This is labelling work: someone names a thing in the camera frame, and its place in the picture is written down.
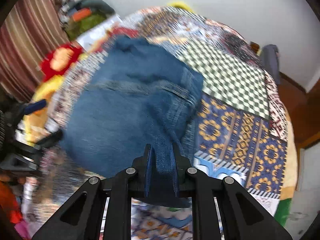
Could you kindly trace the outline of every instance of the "red striped curtain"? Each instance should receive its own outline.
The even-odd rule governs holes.
[[[28,101],[42,79],[37,66],[68,38],[57,16],[61,0],[18,0],[0,28],[0,83]]]

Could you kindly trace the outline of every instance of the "baseboard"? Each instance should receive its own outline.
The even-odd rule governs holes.
[[[282,77],[284,80],[288,81],[290,84],[292,84],[293,86],[295,86],[297,89],[301,90],[304,94],[306,94],[306,90],[299,85],[297,82],[295,82],[293,79],[291,79],[290,77],[288,77],[286,74],[280,72],[280,77]]]

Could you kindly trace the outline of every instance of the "yellow fabric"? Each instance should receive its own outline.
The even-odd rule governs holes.
[[[288,147],[287,147],[287,161],[284,174],[284,182],[281,190],[280,200],[292,198],[298,180],[298,160],[297,150],[294,144],[294,134],[291,119],[287,109],[286,117],[288,123]]]
[[[173,6],[173,7],[176,7],[176,8],[181,8],[181,9],[185,9],[189,12],[192,12],[194,13],[194,11],[191,9],[190,6],[188,6],[185,2],[183,1],[172,1],[172,2],[169,2],[168,3],[169,6]]]
[[[63,76],[55,75],[47,82],[42,83],[36,89],[31,102],[37,102],[41,99],[46,99],[48,105],[51,101],[52,95],[61,87],[63,81]],[[44,125],[48,119],[47,110],[48,107],[45,107],[39,111],[24,116],[23,121],[26,132],[25,139],[29,145],[33,145],[46,135]]]

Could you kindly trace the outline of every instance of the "orange object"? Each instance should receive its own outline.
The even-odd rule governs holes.
[[[75,12],[73,15],[72,15],[72,19],[75,21],[75,22],[78,22],[78,21],[81,21],[82,19],[90,16],[92,14],[91,10],[89,8],[83,8],[77,12]]]
[[[0,181],[0,205],[11,223],[18,224],[22,220],[16,197],[9,186]]]

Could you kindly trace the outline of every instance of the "orange cloth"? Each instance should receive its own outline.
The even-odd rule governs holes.
[[[9,186],[0,181],[0,205],[11,223],[17,224],[22,220],[16,197]]]

